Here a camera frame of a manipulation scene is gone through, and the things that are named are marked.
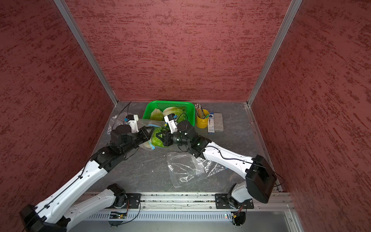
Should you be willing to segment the clear zipper bag blue seal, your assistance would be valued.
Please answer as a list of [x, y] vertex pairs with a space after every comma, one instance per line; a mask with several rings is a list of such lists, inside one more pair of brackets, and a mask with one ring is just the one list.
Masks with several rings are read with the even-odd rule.
[[108, 147], [120, 154], [129, 153], [142, 144], [154, 149], [155, 130], [164, 128], [165, 121], [139, 119], [137, 115], [126, 115], [122, 121], [112, 125]]

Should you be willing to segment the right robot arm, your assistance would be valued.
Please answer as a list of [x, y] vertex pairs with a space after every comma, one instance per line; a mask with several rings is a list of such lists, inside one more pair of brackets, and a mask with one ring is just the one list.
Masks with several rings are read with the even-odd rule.
[[195, 158], [216, 162], [241, 176], [244, 182], [234, 184], [226, 196], [231, 207], [240, 208], [246, 200], [251, 199], [263, 204], [269, 202], [277, 174], [263, 156], [248, 157], [223, 148], [197, 134], [186, 120], [176, 128], [171, 126], [169, 130], [156, 133], [156, 138], [165, 147], [185, 146], [187, 152]]

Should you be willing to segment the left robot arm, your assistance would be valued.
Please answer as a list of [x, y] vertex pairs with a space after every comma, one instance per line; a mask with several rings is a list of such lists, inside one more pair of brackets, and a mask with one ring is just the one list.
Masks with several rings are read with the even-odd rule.
[[111, 131], [111, 141], [93, 154], [83, 169], [51, 196], [37, 205], [27, 205], [20, 211], [25, 232], [67, 232], [94, 213], [112, 206], [127, 208], [126, 191], [118, 184], [80, 204], [79, 199], [93, 184], [128, 159], [128, 153], [151, 139], [154, 129], [143, 126], [132, 132], [129, 125]]

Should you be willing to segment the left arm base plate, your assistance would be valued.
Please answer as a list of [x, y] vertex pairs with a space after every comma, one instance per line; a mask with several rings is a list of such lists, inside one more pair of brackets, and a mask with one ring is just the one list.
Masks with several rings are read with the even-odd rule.
[[120, 194], [116, 197], [112, 207], [117, 209], [139, 209], [141, 197], [140, 193]]

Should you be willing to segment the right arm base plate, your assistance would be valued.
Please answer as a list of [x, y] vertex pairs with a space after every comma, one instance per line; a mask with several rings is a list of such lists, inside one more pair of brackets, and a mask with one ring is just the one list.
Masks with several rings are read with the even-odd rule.
[[215, 194], [215, 205], [217, 209], [254, 209], [252, 199], [245, 200], [243, 203], [238, 202], [229, 194]]

